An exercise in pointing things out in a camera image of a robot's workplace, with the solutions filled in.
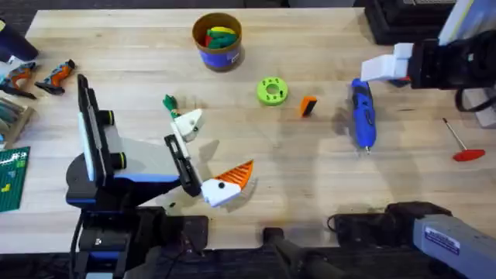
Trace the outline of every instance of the colorful toy pieces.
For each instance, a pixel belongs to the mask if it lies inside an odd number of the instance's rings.
[[[214,26],[207,30],[205,46],[209,49],[221,49],[236,42],[238,36],[232,29],[222,26]]]

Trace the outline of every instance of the blue rotary tool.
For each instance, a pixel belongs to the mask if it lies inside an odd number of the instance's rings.
[[[351,82],[353,89],[353,120],[355,121],[356,143],[370,154],[370,148],[377,137],[375,129],[374,100],[367,82],[355,78]]]

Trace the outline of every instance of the green base plate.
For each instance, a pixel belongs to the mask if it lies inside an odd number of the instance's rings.
[[[257,97],[265,105],[280,105],[288,97],[288,86],[279,77],[266,77],[257,85]]]
[[[0,152],[0,212],[18,209],[28,167],[29,147]]]

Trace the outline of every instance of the green spool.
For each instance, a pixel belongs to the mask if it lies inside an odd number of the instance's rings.
[[[280,105],[288,97],[288,85],[279,77],[266,77],[257,85],[257,97],[265,105]]]

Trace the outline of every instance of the orange handled tool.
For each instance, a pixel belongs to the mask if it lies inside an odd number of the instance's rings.
[[[482,156],[485,155],[486,151],[484,150],[470,150],[467,149],[465,144],[463,144],[463,141],[458,137],[458,135],[455,133],[455,130],[451,127],[451,125],[448,123],[448,120],[443,118],[443,121],[445,122],[446,126],[448,129],[451,131],[453,136],[455,137],[456,141],[463,147],[463,150],[460,151],[459,153],[456,153],[453,156],[453,159],[457,162],[467,162],[470,160],[476,160]]]
[[[60,82],[67,78],[75,68],[76,64],[73,60],[64,62],[55,68],[50,76],[43,81],[36,82],[35,85],[52,95],[61,95],[65,90],[60,86]]]
[[[36,100],[35,95],[23,91],[20,89],[17,81],[22,79],[28,79],[31,77],[31,73],[35,70],[36,63],[29,62],[20,65],[16,69],[10,71],[7,76],[0,79],[0,90],[3,90],[5,93],[15,96],[21,96],[30,98],[32,100]]]

